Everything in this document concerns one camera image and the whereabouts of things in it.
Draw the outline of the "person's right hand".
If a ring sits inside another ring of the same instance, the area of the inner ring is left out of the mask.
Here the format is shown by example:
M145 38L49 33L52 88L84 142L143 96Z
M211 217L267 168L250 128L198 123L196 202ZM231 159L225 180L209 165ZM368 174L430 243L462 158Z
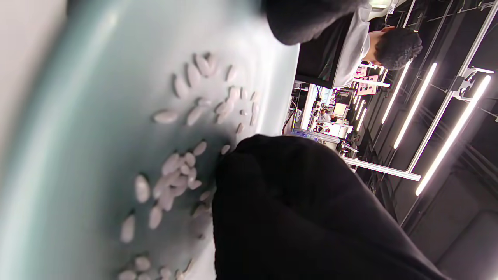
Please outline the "person's right hand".
M446 280L338 154L254 135L217 165L218 280Z

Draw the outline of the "person's left hand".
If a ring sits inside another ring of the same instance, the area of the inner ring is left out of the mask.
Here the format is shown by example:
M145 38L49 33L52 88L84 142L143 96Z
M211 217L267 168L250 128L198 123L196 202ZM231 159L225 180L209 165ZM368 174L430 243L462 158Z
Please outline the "person's left hand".
M264 0L263 11L273 36L286 46L308 42L328 26L362 8L369 0Z

